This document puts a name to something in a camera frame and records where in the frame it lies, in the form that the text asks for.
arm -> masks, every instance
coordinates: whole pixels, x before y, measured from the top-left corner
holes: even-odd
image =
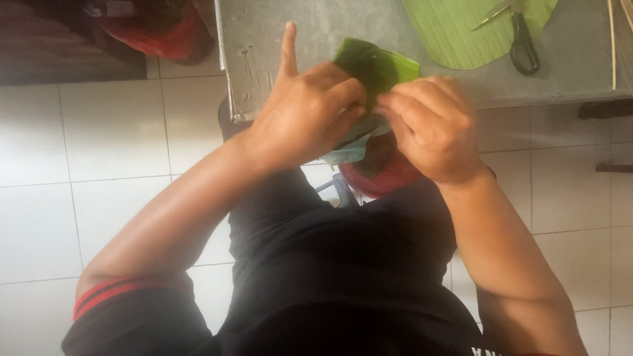
[[[379,97],[400,151],[440,189],[477,285],[484,334],[512,353],[586,355],[572,305],[475,148],[475,110],[453,79]]]
[[[275,87],[254,124],[150,201],[85,268],[78,299],[116,277],[183,276],[243,194],[326,154],[363,114],[364,88],[334,64],[298,73],[295,36],[288,23]]]

white tile floor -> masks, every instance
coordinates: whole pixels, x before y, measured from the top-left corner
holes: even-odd
[[[61,355],[82,266],[221,143],[217,58],[148,63],[149,80],[0,88],[1,355]],[[633,118],[578,121],[573,111],[483,111],[478,145],[570,294],[589,353],[630,355],[633,175],[594,167],[633,163]],[[319,162],[303,170],[315,187],[335,173]],[[321,196],[337,204],[334,188]],[[232,292],[228,234],[225,219],[189,271],[213,332]],[[444,285],[479,321],[458,254],[448,267]]]

black scissor handle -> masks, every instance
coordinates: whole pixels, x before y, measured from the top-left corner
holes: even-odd
[[[535,74],[541,68],[541,62],[539,61],[539,55],[536,53],[536,49],[534,49],[530,31],[527,28],[522,13],[515,13],[514,16],[512,16],[512,25],[515,29],[515,40],[510,49],[512,64],[514,64],[518,72],[523,75]],[[529,64],[524,65],[521,58],[527,58]]]

scissors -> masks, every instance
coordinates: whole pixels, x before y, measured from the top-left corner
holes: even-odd
[[[541,62],[539,61],[539,55],[534,49],[530,32],[523,17],[524,1],[525,0],[502,0],[502,2],[490,10],[490,12],[486,14],[486,17],[471,31],[477,30],[483,24],[503,12],[503,10],[511,8],[512,12],[514,12],[512,25],[514,26],[515,38],[510,49],[510,59],[519,73],[532,75],[539,71]]]

person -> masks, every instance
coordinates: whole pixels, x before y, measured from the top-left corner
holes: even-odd
[[[425,178],[333,208],[299,166],[365,113],[358,80],[330,62],[297,71],[296,27],[252,126],[149,202],[77,285],[67,355],[586,355],[574,312],[475,148],[455,80],[378,97],[399,150]],[[234,291],[216,335],[186,270],[229,213]],[[483,334],[441,285],[456,249],[477,285]]]

